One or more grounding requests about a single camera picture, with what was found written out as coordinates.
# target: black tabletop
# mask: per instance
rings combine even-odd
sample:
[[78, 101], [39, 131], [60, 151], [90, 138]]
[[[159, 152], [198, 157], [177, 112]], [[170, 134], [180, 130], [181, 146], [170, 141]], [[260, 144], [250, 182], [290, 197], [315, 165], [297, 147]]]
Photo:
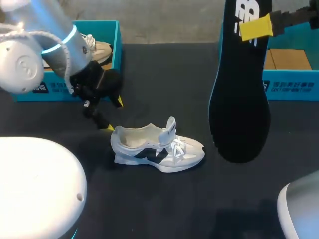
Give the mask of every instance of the black tabletop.
[[202, 164], [176, 174], [115, 165], [110, 134], [95, 130], [81, 103], [14, 103], [0, 93], [0, 136], [51, 139], [82, 163], [88, 197], [76, 239], [283, 239], [277, 195], [319, 169], [319, 103], [270, 102], [261, 155], [231, 164], [217, 154], [207, 116], [217, 44], [124, 45], [123, 64], [124, 108], [100, 104], [112, 125], [165, 127], [174, 116], [177, 134], [205, 145]]

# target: white logo on insole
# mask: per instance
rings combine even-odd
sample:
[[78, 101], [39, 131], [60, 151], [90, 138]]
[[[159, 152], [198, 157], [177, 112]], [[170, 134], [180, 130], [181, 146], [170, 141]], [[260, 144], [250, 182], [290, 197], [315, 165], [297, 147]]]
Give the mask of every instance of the white logo on insole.
[[[237, 0], [236, 2], [236, 17], [240, 22], [235, 23], [235, 33], [240, 35], [239, 24], [259, 18], [259, 5], [255, 0]], [[254, 45], [257, 46], [257, 39], [254, 39]]]

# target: cardboard box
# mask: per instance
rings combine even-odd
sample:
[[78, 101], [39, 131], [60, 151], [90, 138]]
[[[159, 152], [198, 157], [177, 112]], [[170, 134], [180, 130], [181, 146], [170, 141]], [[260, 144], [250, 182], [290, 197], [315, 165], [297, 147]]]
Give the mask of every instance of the cardboard box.
[[[92, 34], [97, 41], [113, 45], [112, 63], [104, 65], [104, 69], [121, 69], [122, 40], [118, 21], [74, 21], [79, 32]], [[63, 78], [58, 77], [53, 71], [45, 71], [41, 85], [26, 94], [12, 94], [17, 102], [23, 101], [80, 101], [72, 97], [66, 88]]]
[[308, 23], [269, 38], [263, 74], [269, 100], [319, 101], [318, 42], [319, 29], [311, 30]]
[[267, 53], [266, 70], [311, 70], [304, 50], [270, 49]]

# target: white shoelace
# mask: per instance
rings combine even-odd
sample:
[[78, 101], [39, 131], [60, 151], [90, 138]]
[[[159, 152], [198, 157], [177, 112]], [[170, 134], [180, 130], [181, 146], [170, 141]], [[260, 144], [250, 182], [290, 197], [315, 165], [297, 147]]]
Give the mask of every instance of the white shoelace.
[[180, 158], [186, 153], [186, 144], [180, 141], [179, 137], [176, 136], [173, 142], [170, 144], [173, 150], [174, 159]]
[[88, 45], [88, 47], [90, 47], [91, 51], [95, 51], [96, 50], [96, 40], [95, 38], [89, 34], [89, 35], [84, 35], [81, 34], [81, 36], [83, 37], [85, 43]]

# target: teal box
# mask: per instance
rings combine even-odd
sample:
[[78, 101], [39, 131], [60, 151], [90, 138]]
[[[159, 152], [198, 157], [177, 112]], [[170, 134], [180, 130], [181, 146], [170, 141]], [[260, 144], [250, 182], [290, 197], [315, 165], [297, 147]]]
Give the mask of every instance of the teal box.
[[[223, 33], [219, 41], [219, 59]], [[304, 50], [312, 70], [264, 70], [264, 86], [269, 100], [319, 101], [319, 29], [308, 23], [285, 29], [285, 34], [270, 37], [269, 49]]]
[[[122, 57], [122, 40], [118, 21], [74, 21], [82, 34], [92, 34], [97, 41], [113, 45], [112, 68], [120, 71]], [[12, 94], [17, 102], [23, 101], [80, 101], [68, 92], [63, 78], [53, 71], [44, 72], [43, 82], [39, 88], [26, 94]]]

